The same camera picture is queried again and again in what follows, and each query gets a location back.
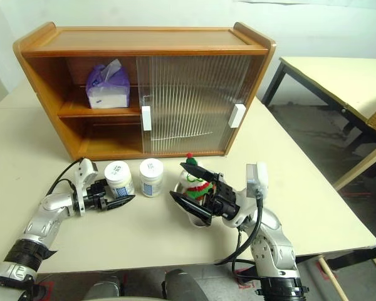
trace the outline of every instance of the jar lid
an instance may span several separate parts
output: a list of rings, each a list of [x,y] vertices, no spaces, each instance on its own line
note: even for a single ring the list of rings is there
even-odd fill
[[[144,177],[159,177],[163,173],[163,163],[154,158],[143,160],[139,172]]]
[[[123,181],[130,176],[130,168],[124,161],[113,161],[105,168],[105,177],[109,181]]]

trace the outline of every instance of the cabinet top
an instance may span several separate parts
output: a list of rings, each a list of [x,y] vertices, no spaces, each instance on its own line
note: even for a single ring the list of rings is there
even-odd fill
[[[114,55],[263,55],[274,41],[236,23],[233,28],[56,27],[46,23],[21,38],[25,57]]]

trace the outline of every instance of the white wall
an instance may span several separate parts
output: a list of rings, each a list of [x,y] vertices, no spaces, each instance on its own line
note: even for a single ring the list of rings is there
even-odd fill
[[[259,97],[280,56],[376,58],[374,9],[234,0],[0,0],[0,14],[4,16],[0,16],[0,77],[8,90],[24,76],[14,59],[12,41],[47,21],[58,26],[232,26],[242,21],[277,42]],[[315,100],[287,78],[275,98],[276,103]]]

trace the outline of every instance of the wooden cabinet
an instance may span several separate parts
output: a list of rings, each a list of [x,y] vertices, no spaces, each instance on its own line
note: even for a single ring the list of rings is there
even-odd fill
[[[14,52],[73,159],[223,155],[238,129],[235,104],[250,106],[273,55],[271,39],[233,28],[79,28],[46,23]],[[92,109],[93,67],[119,59],[130,79],[129,108]],[[143,131],[141,106],[151,107]]]

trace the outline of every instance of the purple plastic bag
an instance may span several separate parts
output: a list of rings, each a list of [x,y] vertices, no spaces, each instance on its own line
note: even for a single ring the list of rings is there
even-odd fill
[[[86,81],[85,91],[88,97],[92,96],[93,91],[109,92],[111,94],[123,94],[127,96],[127,105],[130,104],[130,81],[124,67],[121,67],[107,81],[102,76],[102,71],[106,68],[104,65],[97,65],[93,68]]]

